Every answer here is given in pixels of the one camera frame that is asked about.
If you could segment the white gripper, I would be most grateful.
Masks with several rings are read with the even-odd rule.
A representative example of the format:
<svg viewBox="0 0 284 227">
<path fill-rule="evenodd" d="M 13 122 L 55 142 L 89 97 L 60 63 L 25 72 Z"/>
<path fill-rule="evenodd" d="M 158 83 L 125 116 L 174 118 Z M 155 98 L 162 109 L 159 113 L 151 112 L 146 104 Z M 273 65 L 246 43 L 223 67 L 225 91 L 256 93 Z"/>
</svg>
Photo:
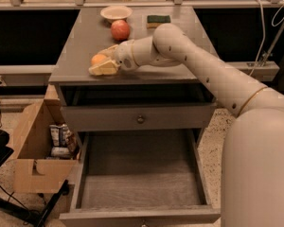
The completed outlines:
<svg viewBox="0 0 284 227">
<path fill-rule="evenodd" d="M 133 43 L 134 40 L 125 41 L 100 50 L 98 53 L 106 58 L 115 58 L 122 70 L 133 71 L 138 68 L 133 57 Z M 89 68 L 89 73 L 94 76 L 114 75 L 119 70 L 119 65 L 115 61 L 108 59 L 96 63 Z"/>
</svg>

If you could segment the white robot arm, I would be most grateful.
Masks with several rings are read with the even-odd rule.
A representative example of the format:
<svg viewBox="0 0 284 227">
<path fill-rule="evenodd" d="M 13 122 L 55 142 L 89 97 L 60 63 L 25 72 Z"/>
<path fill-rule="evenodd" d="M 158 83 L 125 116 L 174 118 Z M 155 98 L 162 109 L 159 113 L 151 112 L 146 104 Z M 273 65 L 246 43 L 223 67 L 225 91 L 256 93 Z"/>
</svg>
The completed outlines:
<svg viewBox="0 0 284 227">
<path fill-rule="evenodd" d="M 284 96 L 193 43 L 174 24 L 98 52 L 92 75 L 184 64 L 236 119 L 222 150 L 221 227 L 284 227 Z"/>
</svg>

